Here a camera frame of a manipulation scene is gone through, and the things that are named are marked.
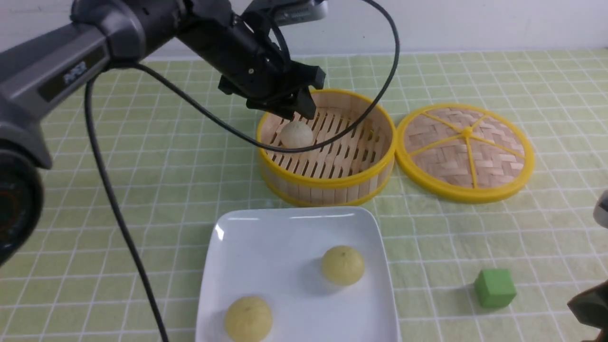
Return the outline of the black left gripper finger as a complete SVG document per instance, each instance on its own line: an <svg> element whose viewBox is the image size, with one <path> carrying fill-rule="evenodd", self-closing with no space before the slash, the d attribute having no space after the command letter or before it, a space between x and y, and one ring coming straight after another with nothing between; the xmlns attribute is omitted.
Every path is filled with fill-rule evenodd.
<svg viewBox="0 0 608 342"><path fill-rule="evenodd" d="M309 88L298 89L294 96L294 111L306 120L312 120L316 114L316 104Z"/></svg>
<svg viewBox="0 0 608 342"><path fill-rule="evenodd" d="M289 105L261 104L259 110L271 113L287 121L293 121L295 119L295 110Z"/></svg>

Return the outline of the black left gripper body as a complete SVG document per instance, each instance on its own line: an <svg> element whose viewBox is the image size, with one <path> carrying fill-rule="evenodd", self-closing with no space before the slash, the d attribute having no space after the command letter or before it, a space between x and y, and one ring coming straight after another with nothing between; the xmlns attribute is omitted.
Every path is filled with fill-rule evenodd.
<svg viewBox="0 0 608 342"><path fill-rule="evenodd" d="M246 106L289 105L298 89L321 89L325 72L292 61L279 26L243 19L228 0L190 0L178 39L222 75L219 90L246 99Z"/></svg>

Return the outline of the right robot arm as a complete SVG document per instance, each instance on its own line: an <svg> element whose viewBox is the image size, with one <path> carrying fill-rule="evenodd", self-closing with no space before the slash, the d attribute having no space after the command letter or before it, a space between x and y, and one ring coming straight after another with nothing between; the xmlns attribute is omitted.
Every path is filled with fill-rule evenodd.
<svg viewBox="0 0 608 342"><path fill-rule="evenodd" d="M599 197L593 210L593 218L600 227L608 227L608 191ZM608 282L604 281L574 296L567 303L580 324L597 328L599 333L593 342L608 340Z"/></svg>

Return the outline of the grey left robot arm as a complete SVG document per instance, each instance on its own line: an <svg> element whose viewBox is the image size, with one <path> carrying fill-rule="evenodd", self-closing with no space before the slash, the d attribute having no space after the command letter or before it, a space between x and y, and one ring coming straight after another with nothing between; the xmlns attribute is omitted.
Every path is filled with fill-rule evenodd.
<svg viewBox="0 0 608 342"><path fill-rule="evenodd" d="M314 117L319 66L292 61L272 29L306 1L255 0L237 15L228 0L75 0L70 23L1 53L1 262L28 240L44 202L39 169L52 167L41 122L94 76L139 62L178 39L221 74L219 90L246 106Z"/></svg>

